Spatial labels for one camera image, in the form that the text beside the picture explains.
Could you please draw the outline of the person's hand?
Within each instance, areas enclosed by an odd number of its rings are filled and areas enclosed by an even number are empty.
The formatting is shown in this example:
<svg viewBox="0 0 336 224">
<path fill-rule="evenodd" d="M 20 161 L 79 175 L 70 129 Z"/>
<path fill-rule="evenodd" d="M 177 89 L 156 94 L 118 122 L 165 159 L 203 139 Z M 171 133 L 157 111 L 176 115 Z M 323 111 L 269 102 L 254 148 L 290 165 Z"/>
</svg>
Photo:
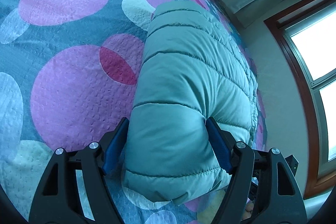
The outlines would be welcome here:
<svg viewBox="0 0 336 224">
<path fill-rule="evenodd" d="M 243 215 L 242 215 L 242 221 L 250 218 L 252 216 L 253 213 L 253 208 L 254 208 L 254 203 L 252 201 L 248 201 L 246 203 Z"/>
</svg>

